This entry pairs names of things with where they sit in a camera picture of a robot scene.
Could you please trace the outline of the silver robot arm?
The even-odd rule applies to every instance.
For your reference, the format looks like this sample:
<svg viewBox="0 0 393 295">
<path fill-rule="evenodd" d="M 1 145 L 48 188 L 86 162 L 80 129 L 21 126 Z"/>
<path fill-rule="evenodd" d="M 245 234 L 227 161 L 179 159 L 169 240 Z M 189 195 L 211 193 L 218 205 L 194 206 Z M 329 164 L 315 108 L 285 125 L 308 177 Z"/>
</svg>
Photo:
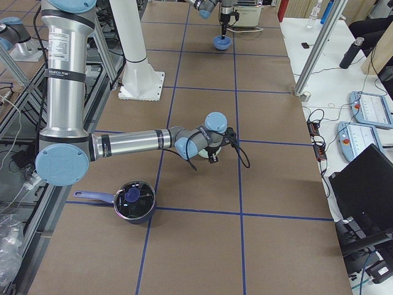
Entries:
<svg viewBox="0 0 393 295">
<path fill-rule="evenodd" d="M 185 0 L 203 19 L 209 18 L 216 6 L 219 6 L 219 23 L 221 25 L 221 39 L 225 39 L 227 29 L 231 27 L 230 20 L 235 18 L 235 22 L 239 20 L 239 13 L 234 8 L 231 0 Z"/>
<path fill-rule="evenodd" d="M 111 1 L 110 8 L 124 54 L 123 69 L 112 65 L 95 1 L 42 1 L 41 17 L 49 31 L 46 126 L 39 133 L 35 167 L 53 186 L 70 186 L 90 163 L 119 154 L 175 148 L 190 160 L 206 152 L 211 162 L 228 143 L 227 118 L 207 115 L 193 130 L 183 127 L 95 135 L 109 91 L 121 82 L 122 99 L 157 101 L 165 74 L 147 59 L 135 1 Z"/>
</svg>

